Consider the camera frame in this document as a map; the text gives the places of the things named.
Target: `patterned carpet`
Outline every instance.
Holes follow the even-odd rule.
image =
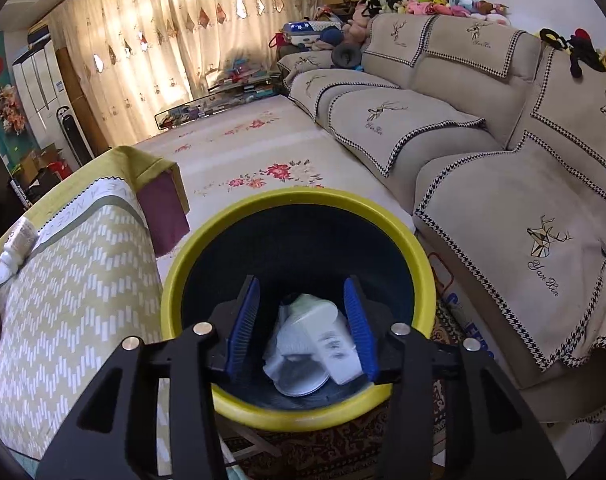
[[[463,339],[461,329],[440,302],[432,331],[435,341],[456,344]],[[445,449],[445,397],[440,382],[433,386],[434,453]],[[261,433],[278,447],[283,456],[262,453],[240,463],[254,480],[368,480],[374,478],[377,457],[387,421],[387,404],[338,426],[312,433]],[[247,446],[243,438],[225,441],[234,451]],[[433,478],[440,468],[434,467]]]

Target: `yellow bucket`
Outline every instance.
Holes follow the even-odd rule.
[[[275,272],[283,276],[272,280],[272,286],[267,278],[265,286],[265,276]],[[246,274],[255,274],[261,283],[259,316],[265,294],[272,305],[276,300],[269,294],[283,294],[287,286],[304,287],[288,292],[307,292],[342,306],[336,290],[342,289],[349,274],[356,274],[370,299],[388,304],[400,320],[410,316],[406,321],[426,337],[432,332],[436,296],[423,249],[389,211],[351,193],[307,187],[269,191],[209,219],[187,241],[167,276],[161,301],[163,338],[176,337],[184,326],[206,320],[217,303],[234,299],[240,290],[237,282],[242,283]],[[413,304],[408,305],[412,295]],[[259,316],[255,332],[269,334],[275,314],[271,321]],[[286,401],[272,402],[275,397],[270,394],[272,400],[256,402],[253,397],[248,402],[216,385],[212,394],[218,413],[251,428],[314,431],[353,420],[391,393],[389,385],[365,383],[364,377],[361,381],[352,381],[359,385],[358,391],[342,391],[333,397],[337,402],[312,409],[305,409],[304,401],[299,401],[303,409],[301,404],[296,409],[275,409]]]

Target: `metal screw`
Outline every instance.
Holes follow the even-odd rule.
[[[481,343],[472,337],[468,337],[463,342],[463,348],[468,352],[478,352],[481,349]]]
[[[140,345],[140,340],[138,337],[134,337],[133,335],[126,337],[123,339],[123,343],[121,343],[121,346],[128,351],[138,348],[138,345]]]
[[[410,327],[405,323],[394,323],[390,330],[394,335],[408,335],[410,333]]]
[[[197,335],[208,335],[210,332],[212,332],[212,325],[207,321],[202,321],[194,325],[193,331]]]

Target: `curtain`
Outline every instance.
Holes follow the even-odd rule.
[[[158,134],[154,115],[191,100],[169,0],[65,0],[47,21],[110,146]]]
[[[310,16],[317,0],[170,0],[179,45],[195,94],[230,68],[248,59],[269,68],[275,61],[270,39],[286,22]]]
[[[155,114],[207,94],[236,59],[269,68],[270,39],[316,0],[65,0],[46,18],[111,146],[159,133]]]

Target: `bucket rim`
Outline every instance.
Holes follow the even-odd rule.
[[[429,338],[436,316],[436,291],[432,267],[418,240],[390,211],[372,200],[331,188],[296,187],[247,197],[221,210],[194,232],[177,254],[167,274],[161,298],[161,334],[171,339],[182,332],[181,301],[196,260],[214,238],[247,216],[274,207],[310,204],[336,207],[356,214],[381,229],[397,246],[414,286],[412,327]],[[214,409],[230,420],[259,430],[317,431],[339,426],[364,415],[389,398],[389,384],[370,384],[358,394],[331,406],[313,410],[269,410],[244,402],[212,384]]]

